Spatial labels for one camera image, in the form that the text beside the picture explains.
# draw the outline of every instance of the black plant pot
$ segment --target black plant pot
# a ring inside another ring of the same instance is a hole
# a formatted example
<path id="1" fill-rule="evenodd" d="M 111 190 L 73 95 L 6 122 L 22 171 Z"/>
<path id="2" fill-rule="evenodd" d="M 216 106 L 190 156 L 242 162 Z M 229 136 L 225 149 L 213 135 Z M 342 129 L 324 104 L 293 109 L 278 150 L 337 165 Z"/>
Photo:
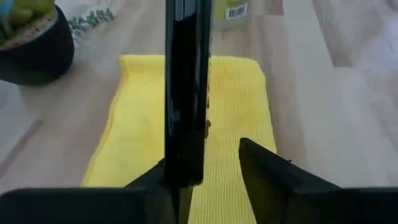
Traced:
<path id="1" fill-rule="evenodd" d="M 72 33 L 58 6 L 56 21 L 38 37 L 17 47 L 0 50 L 0 80 L 40 86 L 60 78 L 75 53 Z"/>

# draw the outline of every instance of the barcode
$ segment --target barcode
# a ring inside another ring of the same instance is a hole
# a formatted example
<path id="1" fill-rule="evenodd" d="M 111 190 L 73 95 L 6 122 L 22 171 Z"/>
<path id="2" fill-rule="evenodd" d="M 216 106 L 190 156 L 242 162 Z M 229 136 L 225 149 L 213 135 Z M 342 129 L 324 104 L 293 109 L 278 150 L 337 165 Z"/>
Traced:
<path id="1" fill-rule="evenodd" d="M 247 9 L 247 3 L 239 7 L 229 8 L 226 10 L 226 19 L 235 19 L 237 17 L 245 16 Z"/>

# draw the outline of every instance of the white label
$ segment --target white label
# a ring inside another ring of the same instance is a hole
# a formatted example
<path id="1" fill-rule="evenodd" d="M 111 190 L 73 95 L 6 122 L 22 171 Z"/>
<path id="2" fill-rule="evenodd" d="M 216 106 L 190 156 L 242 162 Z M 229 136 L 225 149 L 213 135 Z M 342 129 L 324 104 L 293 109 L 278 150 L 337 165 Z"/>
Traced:
<path id="1" fill-rule="evenodd" d="M 248 11 L 248 4 L 243 4 L 238 7 L 229 8 L 226 10 L 226 20 L 236 19 L 241 16 L 245 16 Z"/>

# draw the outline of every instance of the wooden surface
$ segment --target wooden surface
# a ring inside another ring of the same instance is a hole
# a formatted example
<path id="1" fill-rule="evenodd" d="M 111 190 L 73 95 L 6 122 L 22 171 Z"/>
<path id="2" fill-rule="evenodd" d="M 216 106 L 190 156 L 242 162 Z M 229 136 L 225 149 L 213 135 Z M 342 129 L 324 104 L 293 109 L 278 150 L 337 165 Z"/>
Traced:
<path id="1" fill-rule="evenodd" d="M 164 53 L 163 0 L 76 2 L 58 3 L 67 16 L 101 4 L 118 18 L 85 38 L 65 77 L 43 88 L 19 88 L 24 109 L 16 110 L 34 125 L 1 163 L 0 190 L 79 185 L 118 85 L 118 56 Z M 362 70 L 334 67 L 323 35 L 337 36 L 337 28 L 325 32 L 315 12 L 311 0 L 249 0 L 245 26 L 214 31 L 212 53 L 259 62 L 279 154 L 342 186 L 398 185 L 394 132 L 387 138 L 392 126 L 375 115 L 395 118 L 396 105 L 378 109 L 377 100 L 369 103 L 371 85 Z M 351 53 L 336 55 L 344 62 Z M 398 99 L 391 83 L 377 84 L 381 97 Z"/>

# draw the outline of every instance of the potted plant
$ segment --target potted plant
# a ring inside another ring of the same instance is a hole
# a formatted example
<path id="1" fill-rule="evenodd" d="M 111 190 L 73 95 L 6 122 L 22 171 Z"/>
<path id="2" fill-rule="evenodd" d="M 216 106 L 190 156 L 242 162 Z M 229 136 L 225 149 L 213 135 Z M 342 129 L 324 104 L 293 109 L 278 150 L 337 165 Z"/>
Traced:
<path id="1" fill-rule="evenodd" d="M 75 46 L 54 0 L 0 0 L 0 80 L 44 85 L 70 67 Z"/>

